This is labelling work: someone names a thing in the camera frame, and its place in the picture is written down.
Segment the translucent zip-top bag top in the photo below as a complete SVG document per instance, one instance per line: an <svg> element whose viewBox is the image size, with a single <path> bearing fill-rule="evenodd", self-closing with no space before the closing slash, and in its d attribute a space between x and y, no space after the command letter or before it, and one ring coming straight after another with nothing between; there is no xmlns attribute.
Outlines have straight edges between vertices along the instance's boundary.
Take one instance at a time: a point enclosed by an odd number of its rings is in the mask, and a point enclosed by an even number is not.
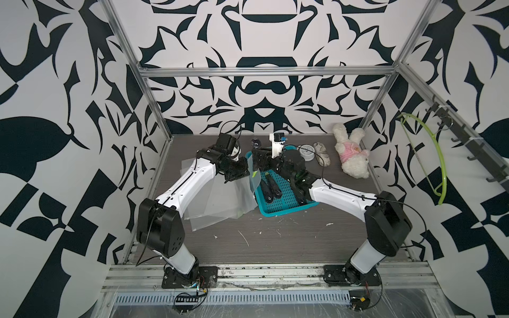
<svg viewBox="0 0 509 318"><path fill-rule="evenodd" d="M193 196L187 195L180 213L185 219L237 219L256 208L254 197L249 177L226 182L225 176L219 174L204 182Z"/></svg>

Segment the teal plastic basket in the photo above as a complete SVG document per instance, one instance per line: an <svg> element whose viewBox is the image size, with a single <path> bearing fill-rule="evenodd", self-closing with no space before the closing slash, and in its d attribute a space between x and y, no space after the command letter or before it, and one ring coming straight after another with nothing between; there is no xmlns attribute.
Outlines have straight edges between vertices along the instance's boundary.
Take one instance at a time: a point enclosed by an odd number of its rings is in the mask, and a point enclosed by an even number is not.
<svg viewBox="0 0 509 318"><path fill-rule="evenodd" d="M260 187L261 180L266 181L266 174L271 174L279 188L282 190L282 198L274 198L271 204L268 204L265 201ZM253 185L257 186L257 188L254 190L254 195L257 200L260 212L265 217L276 217L289 213L295 213L298 211L305 211L311 207L319 205L319 203L316 201L307 201L306 205L298 205L292 189L290 188L290 182L279 176L273 170L269 170L268 172L258 171L255 178L251 178L251 181Z"/></svg>

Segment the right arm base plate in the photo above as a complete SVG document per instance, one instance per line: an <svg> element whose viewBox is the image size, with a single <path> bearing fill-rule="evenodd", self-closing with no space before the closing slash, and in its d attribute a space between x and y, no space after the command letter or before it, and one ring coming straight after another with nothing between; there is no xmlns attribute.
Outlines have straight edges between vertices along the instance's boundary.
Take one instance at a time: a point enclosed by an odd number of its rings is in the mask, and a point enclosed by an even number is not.
<svg viewBox="0 0 509 318"><path fill-rule="evenodd" d="M366 274L357 270L349 262L345 265L323 266L323 280L329 286L381 286L382 280L376 267Z"/></svg>

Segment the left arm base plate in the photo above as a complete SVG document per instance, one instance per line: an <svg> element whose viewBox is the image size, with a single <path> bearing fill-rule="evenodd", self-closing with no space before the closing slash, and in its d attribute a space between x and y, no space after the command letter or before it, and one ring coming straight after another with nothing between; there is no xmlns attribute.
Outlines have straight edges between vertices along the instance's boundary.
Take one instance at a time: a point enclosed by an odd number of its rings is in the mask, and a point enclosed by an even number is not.
<svg viewBox="0 0 509 318"><path fill-rule="evenodd" d="M217 283L219 268L217 266L196 265L188 274L179 273L171 266L164 268L162 289L211 288Z"/></svg>

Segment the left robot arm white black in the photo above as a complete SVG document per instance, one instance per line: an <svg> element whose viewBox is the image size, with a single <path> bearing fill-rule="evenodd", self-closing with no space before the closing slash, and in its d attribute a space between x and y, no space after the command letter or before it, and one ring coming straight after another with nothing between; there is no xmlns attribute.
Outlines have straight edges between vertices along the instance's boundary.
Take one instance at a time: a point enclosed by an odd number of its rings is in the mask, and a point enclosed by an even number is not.
<svg viewBox="0 0 509 318"><path fill-rule="evenodd" d="M184 244L184 212L207 183L217 175L233 182L249 175L245 157L204 148L197 151L190 167L167 191L155 200L145 199L139 206L136 239L154 251L179 274L190 276L197 258Z"/></svg>

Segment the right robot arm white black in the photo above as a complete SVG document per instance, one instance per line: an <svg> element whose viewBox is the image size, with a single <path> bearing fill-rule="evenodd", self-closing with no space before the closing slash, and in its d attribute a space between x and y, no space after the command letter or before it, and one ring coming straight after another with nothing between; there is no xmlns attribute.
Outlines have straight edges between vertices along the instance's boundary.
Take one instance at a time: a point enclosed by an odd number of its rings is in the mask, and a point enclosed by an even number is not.
<svg viewBox="0 0 509 318"><path fill-rule="evenodd" d="M299 150L272 142L263 147L251 141L253 168L259 172L273 171L286 180L300 204L315 201L330 205L360 219L366 226L367 238L343 267L344 281L358 284L386 257L393 257L412 230L403 203L389 192L379 194L355 192L333 184L306 169Z"/></svg>

